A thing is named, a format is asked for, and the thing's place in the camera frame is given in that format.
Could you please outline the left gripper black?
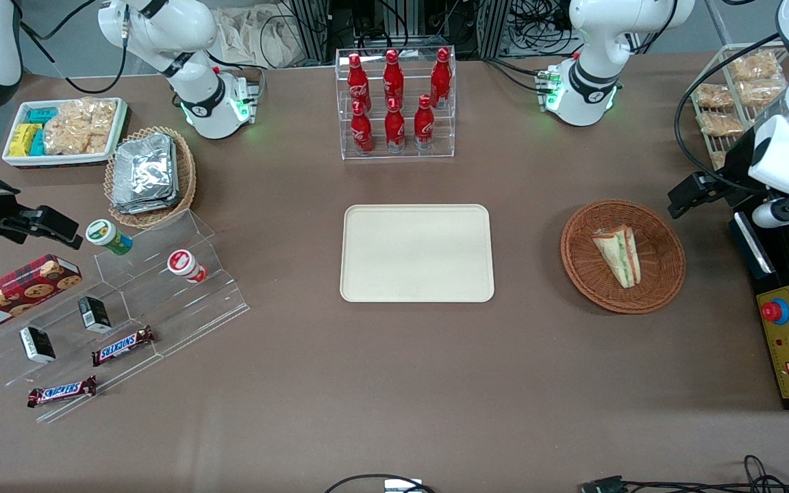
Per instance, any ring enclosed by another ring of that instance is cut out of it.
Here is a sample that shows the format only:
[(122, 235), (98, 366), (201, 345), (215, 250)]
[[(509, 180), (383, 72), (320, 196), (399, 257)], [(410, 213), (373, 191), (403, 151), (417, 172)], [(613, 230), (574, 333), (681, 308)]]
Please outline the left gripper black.
[(667, 210), (671, 218), (681, 218), (686, 212), (706, 203), (713, 203), (723, 199), (730, 207), (742, 207), (746, 201), (748, 207), (758, 206), (759, 203), (779, 199), (780, 194), (770, 192), (770, 188), (760, 181), (749, 177), (749, 166), (753, 162), (755, 143), (754, 128), (749, 128), (727, 150), (723, 166), (723, 177), (735, 182), (741, 188), (733, 187), (726, 181), (712, 177), (710, 174), (697, 171), (690, 175), (690, 180), (679, 182), (676, 187), (668, 192), (670, 205)]

